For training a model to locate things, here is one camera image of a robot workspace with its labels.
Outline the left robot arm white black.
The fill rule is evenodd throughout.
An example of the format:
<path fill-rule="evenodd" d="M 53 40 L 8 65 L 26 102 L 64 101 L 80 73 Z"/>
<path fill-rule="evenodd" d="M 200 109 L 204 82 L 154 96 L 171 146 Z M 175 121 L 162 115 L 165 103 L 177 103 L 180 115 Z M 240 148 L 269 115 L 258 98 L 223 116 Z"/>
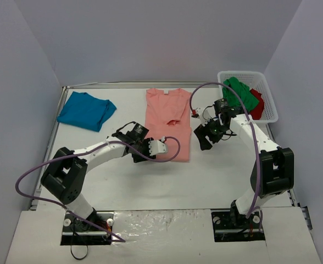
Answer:
<path fill-rule="evenodd" d="M 131 131 L 123 133 L 118 129 L 106 141 L 102 141 L 82 150 L 60 148 L 54 158 L 65 157 L 91 151 L 80 157 L 73 157 L 53 162 L 48 165 L 41 184 L 57 198 L 69 211 L 77 215 L 76 223 L 84 230 L 92 229 L 96 224 L 96 210 L 87 202 L 81 193 L 86 174 L 92 169 L 115 158 L 130 154 L 135 163 L 146 159 L 135 153 L 135 150 L 151 159 L 150 145 L 154 139 L 147 137 L 149 130 L 135 123 Z"/>

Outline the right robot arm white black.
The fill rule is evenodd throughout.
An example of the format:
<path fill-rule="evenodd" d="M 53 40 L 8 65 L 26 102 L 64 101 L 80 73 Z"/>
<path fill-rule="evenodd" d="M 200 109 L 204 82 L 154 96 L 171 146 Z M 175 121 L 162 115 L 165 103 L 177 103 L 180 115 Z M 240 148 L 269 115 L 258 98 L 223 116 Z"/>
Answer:
<path fill-rule="evenodd" d="M 210 150 L 224 135 L 235 134 L 255 153 L 250 187 L 230 207 L 231 224 L 242 227 L 264 203 L 293 188 L 294 153 L 267 137 L 242 107 L 231 107 L 226 99 L 219 99 L 212 108 L 214 117 L 210 116 L 207 108 L 191 111 L 192 117 L 201 122 L 194 130 L 201 150 Z"/>

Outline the pink t shirt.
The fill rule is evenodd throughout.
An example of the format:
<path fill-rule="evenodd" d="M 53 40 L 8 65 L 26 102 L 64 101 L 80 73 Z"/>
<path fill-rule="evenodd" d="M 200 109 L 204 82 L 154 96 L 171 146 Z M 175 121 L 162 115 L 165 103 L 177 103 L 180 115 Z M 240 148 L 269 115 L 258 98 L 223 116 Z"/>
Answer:
<path fill-rule="evenodd" d="M 159 140 L 167 139 L 168 152 L 157 156 L 158 159 L 171 158 L 177 151 L 179 154 L 174 162 L 188 162 L 190 160 L 191 123 L 190 101 L 191 93 L 178 88 L 174 90 L 159 90 L 156 88 L 146 91 L 145 127 L 149 130 L 147 137 Z"/>

